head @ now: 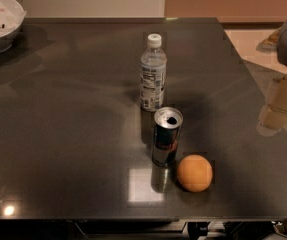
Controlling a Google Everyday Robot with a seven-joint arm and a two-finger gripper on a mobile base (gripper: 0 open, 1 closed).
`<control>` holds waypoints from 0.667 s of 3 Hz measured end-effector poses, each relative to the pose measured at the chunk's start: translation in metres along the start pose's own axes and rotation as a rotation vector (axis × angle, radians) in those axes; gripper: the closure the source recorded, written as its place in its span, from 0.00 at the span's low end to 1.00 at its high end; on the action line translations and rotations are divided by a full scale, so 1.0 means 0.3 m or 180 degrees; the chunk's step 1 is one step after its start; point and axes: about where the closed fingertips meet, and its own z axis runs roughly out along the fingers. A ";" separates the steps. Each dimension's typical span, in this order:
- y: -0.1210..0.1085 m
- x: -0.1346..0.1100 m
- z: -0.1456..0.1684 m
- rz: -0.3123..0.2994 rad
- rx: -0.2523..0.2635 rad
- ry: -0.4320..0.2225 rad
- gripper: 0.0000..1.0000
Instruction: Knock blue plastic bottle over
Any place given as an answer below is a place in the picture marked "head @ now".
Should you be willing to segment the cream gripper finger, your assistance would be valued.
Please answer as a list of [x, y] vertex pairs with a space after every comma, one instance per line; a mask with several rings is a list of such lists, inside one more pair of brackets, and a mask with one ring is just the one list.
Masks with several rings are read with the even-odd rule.
[[273, 136], [287, 124], [287, 74], [274, 78], [267, 91], [256, 126], [259, 134]]

